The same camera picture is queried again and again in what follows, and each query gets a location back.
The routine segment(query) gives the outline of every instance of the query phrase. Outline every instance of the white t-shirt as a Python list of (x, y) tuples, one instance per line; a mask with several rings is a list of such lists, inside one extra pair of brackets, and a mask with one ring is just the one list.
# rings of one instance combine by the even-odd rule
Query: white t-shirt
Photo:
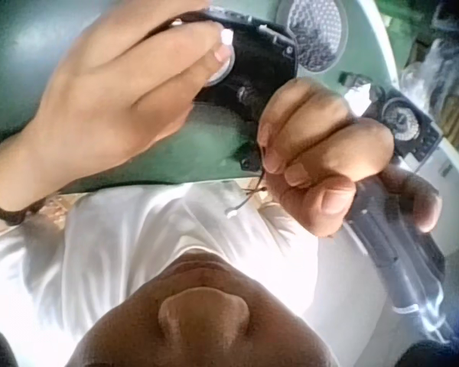
[(64, 231), (35, 216), (0, 234), (0, 331), (21, 365), (64, 365), (95, 322), (192, 249), (217, 254), (297, 315), (317, 282), (317, 239), (234, 182), (123, 187), (85, 196)]

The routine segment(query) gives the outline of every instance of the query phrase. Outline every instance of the lips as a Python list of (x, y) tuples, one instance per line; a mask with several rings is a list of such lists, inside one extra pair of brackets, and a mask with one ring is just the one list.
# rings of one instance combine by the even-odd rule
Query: lips
[(186, 254), (174, 261), (162, 273), (160, 279), (199, 269), (233, 273), (232, 268), (219, 256), (212, 254)]

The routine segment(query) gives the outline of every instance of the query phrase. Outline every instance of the round dial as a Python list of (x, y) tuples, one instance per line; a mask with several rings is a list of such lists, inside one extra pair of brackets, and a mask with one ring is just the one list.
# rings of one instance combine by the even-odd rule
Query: round dial
[(396, 140), (410, 141), (420, 135), (420, 124), (415, 113), (403, 103), (391, 103), (386, 106), (382, 118)]

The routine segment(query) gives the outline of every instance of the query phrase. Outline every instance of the green table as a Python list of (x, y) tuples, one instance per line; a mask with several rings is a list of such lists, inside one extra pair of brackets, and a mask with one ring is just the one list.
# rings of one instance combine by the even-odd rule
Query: green table
[[(391, 83), (383, 51), (360, 2), (363, 0), (343, 2), (350, 22), (347, 49), (332, 70), (315, 76), (339, 93), (343, 92), (338, 83), (342, 71), (363, 73), (378, 83)], [(112, 3), (0, 0), (0, 132), (21, 126), (34, 115), (58, 60), (74, 38)], [(214, 4), (274, 21), (278, 0), (215, 0)], [(175, 136), (131, 164), (81, 180), (66, 191), (251, 176), (241, 171), (235, 159), (235, 153), (246, 143), (242, 123), (238, 116), (224, 109), (196, 108)]]

